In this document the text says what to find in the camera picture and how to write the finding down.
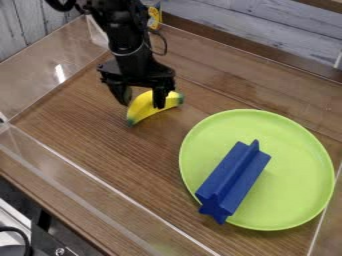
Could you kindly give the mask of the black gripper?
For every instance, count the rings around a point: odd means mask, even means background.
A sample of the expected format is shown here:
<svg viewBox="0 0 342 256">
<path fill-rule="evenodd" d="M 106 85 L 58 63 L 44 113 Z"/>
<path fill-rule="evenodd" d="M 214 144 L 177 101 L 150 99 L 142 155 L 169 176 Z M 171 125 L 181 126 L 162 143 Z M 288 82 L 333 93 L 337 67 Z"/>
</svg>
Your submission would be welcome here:
<svg viewBox="0 0 342 256">
<path fill-rule="evenodd" d="M 113 51 L 113 54 L 114 58 L 98 66 L 98 72 L 118 102 L 130 105 L 131 86 L 151 88 L 154 107 L 163 109 L 166 98 L 175 89 L 174 69 L 157 61 L 149 49 Z"/>
</svg>

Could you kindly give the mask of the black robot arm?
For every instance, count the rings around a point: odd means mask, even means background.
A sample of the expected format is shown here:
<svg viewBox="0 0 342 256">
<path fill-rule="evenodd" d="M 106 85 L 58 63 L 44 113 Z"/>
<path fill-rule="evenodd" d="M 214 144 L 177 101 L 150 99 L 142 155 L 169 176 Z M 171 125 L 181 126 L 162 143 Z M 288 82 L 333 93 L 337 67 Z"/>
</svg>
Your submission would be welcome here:
<svg viewBox="0 0 342 256">
<path fill-rule="evenodd" d="M 44 0 L 59 12 L 76 9 L 88 14 L 108 38 L 114 58 L 98 66 L 102 82 L 122 105 L 131 101 L 131 87 L 153 90 L 153 106 L 166 106 L 169 93 L 175 90 L 175 71 L 154 55 L 149 28 L 149 8 L 141 0 Z"/>
</svg>

